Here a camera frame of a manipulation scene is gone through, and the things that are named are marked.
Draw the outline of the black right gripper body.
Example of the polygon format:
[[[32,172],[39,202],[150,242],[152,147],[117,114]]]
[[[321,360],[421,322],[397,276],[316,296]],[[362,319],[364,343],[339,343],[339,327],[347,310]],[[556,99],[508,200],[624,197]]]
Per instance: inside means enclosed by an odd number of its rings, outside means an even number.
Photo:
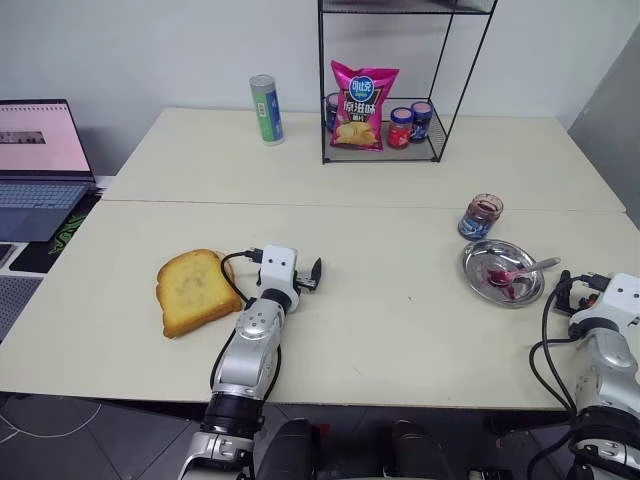
[[[558,294],[555,301],[555,311],[559,313],[577,313],[578,311],[591,308],[593,305],[593,294],[588,297],[581,297],[576,301],[573,301],[569,295]]]

